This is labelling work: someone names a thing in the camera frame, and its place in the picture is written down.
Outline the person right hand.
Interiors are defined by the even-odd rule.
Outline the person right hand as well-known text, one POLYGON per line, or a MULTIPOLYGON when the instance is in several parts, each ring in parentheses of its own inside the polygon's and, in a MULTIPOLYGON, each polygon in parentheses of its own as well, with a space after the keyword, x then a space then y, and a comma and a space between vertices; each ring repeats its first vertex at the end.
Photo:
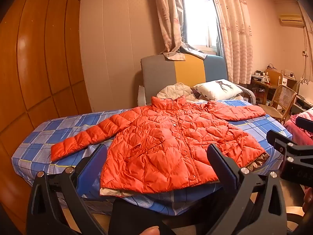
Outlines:
POLYGON ((313 199, 312 191, 308 190, 303 198, 304 202, 303 202, 302 210, 304 213, 308 212, 308 210, 310 209, 312 205, 312 199, 313 199))

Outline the person left hand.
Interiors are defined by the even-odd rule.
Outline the person left hand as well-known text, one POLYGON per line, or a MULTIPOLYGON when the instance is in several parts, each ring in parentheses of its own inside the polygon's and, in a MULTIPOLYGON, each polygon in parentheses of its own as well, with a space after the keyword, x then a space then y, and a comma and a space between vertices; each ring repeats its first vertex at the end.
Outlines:
POLYGON ((139 235, 160 235, 160 230, 158 226, 153 226, 153 227, 147 228, 139 235))

